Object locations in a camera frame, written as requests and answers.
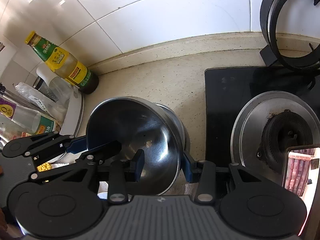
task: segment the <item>black glass stovetop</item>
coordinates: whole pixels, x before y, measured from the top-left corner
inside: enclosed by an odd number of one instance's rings
[[[320,119],[320,71],[295,73],[283,67],[227,67],[204,72],[206,160],[219,167],[231,163],[234,122],[244,105],[267,91],[286,91],[304,100]]]

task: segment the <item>black metal ring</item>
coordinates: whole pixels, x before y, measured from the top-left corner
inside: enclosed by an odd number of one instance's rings
[[[284,67],[294,71],[311,71],[320,68],[320,45],[302,57],[286,57],[279,52],[276,43],[276,23],[279,13],[287,0],[277,0],[274,4],[270,17],[270,27],[268,29],[269,14],[275,0],[262,0],[260,8],[260,26],[267,46],[261,50],[260,54],[267,66],[279,61]]]

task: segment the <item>stainless steel bowl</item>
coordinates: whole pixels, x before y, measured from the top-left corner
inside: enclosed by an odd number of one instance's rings
[[[99,104],[87,124],[87,147],[118,140],[122,150],[115,159],[145,152],[140,181],[127,182],[131,195],[160,195],[174,183],[180,170],[183,144],[178,128],[163,108],[142,98],[118,97]]]

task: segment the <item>speckled beige countertop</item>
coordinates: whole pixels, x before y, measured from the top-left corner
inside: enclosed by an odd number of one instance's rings
[[[98,88],[85,96],[77,136],[85,134],[92,110],[108,98],[135,96],[169,106],[188,130],[195,158],[205,158],[206,109],[204,71],[213,67],[264,65],[259,50],[207,52],[145,63],[99,76]],[[184,193],[181,172],[171,193]]]

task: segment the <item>purple label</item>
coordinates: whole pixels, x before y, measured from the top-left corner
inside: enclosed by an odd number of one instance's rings
[[[12,119],[16,106],[16,104],[0,98],[0,112],[9,119]]]

